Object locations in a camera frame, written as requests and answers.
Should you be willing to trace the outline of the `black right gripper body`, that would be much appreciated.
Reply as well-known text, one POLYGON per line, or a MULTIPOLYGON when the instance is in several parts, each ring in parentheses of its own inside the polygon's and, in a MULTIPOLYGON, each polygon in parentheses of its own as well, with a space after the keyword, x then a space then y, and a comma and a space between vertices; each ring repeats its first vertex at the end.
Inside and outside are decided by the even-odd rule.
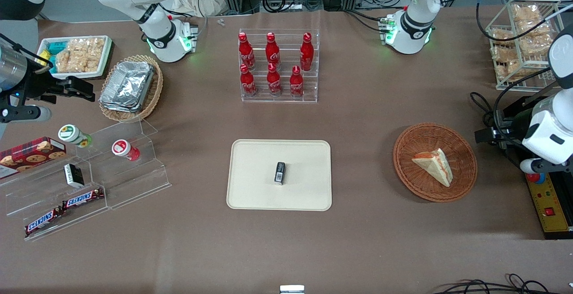
POLYGON ((52 105, 57 103, 58 96, 67 96, 71 80, 58 79, 50 72, 26 74, 18 84, 18 105, 23 106, 29 99, 46 102, 52 105))

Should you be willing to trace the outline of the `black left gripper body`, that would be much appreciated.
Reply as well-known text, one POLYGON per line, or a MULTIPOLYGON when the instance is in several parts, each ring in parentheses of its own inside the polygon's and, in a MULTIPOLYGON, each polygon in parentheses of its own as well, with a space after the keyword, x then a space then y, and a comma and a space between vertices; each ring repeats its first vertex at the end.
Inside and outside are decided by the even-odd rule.
POLYGON ((505 129, 496 130, 496 144, 507 149, 515 144, 521 145, 529 129, 533 106, 507 106, 504 109, 494 107, 492 113, 503 113, 505 129))

